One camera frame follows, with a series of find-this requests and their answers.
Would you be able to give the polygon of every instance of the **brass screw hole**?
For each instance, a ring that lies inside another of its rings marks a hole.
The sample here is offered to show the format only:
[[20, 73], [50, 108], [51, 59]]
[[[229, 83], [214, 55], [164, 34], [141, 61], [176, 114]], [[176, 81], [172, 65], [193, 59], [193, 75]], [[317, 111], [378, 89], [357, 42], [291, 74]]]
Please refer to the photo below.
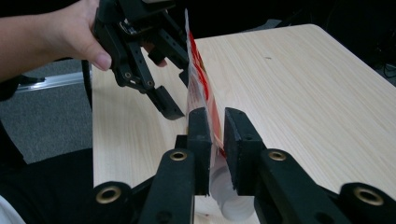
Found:
[[274, 161], [283, 161], [286, 159], [286, 155], [282, 152], [272, 151], [268, 155]]
[[382, 197], [375, 193], [373, 190], [357, 187], [353, 190], [353, 192], [358, 199], [365, 203], [375, 206], [380, 206], [384, 204], [384, 200], [382, 199]]
[[184, 161], [187, 158], [187, 153], [177, 151], [172, 153], [170, 157], [173, 161]]
[[96, 201], [99, 203], [112, 203], [121, 196], [121, 189], [117, 186], [109, 186], [101, 189], [96, 194]]

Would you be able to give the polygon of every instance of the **wooden table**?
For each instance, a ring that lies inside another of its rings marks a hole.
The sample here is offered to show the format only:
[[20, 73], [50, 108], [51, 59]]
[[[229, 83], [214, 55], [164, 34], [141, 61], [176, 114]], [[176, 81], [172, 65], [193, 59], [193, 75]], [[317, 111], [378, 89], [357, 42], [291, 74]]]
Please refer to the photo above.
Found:
[[[197, 46], [221, 122], [225, 106], [243, 110], [265, 145], [288, 151], [321, 186], [338, 192], [359, 181], [396, 198], [396, 88], [323, 30], [291, 26], [198, 39]], [[179, 70], [147, 62], [157, 86], [186, 108]], [[94, 69], [94, 184], [135, 186], [151, 177], [186, 124]], [[228, 223], [215, 204], [198, 205], [195, 223]]]

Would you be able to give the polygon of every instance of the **floor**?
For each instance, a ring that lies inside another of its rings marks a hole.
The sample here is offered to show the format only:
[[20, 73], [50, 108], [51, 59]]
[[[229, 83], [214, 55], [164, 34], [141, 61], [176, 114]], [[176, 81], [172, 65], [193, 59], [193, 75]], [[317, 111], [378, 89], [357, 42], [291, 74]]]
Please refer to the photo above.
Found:
[[[275, 27], [269, 20], [257, 29]], [[396, 68], [376, 71], [396, 87]], [[65, 60], [26, 73], [48, 77], [81, 72], [78, 60]], [[0, 118], [28, 163], [92, 147], [92, 111], [83, 83], [40, 91], [17, 92], [0, 103]]]

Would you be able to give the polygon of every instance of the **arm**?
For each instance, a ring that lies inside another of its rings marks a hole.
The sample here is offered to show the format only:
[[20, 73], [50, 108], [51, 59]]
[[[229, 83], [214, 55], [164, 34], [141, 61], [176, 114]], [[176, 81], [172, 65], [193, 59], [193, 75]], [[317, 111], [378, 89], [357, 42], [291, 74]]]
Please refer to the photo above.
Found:
[[47, 14], [0, 19], [0, 82], [66, 57], [107, 70], [111, 58], [92, 35], [98, 5], [80, 0]]

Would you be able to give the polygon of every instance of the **light wood tabletop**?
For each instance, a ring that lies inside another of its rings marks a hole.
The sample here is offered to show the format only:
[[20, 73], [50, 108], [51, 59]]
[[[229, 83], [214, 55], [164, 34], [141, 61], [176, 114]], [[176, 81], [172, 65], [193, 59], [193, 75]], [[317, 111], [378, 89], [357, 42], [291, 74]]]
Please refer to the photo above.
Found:
[[[322, 187], [363, 182], [396, 198], [396, 88], [323, 30], [307, 24], [196, 43], [221, 122], [224, 107], [244, 111], [267, 147], [288, 151]], [[156, 86], [185, 109], [180, 71], [147, 63]], [[186, 119], [165, 119], [111, 72], [93, 69], [92, 97], [95, 185], [136, 186], [186, 133]], [[228, 223], [209, 200], [197, 198], [195, 223]]]

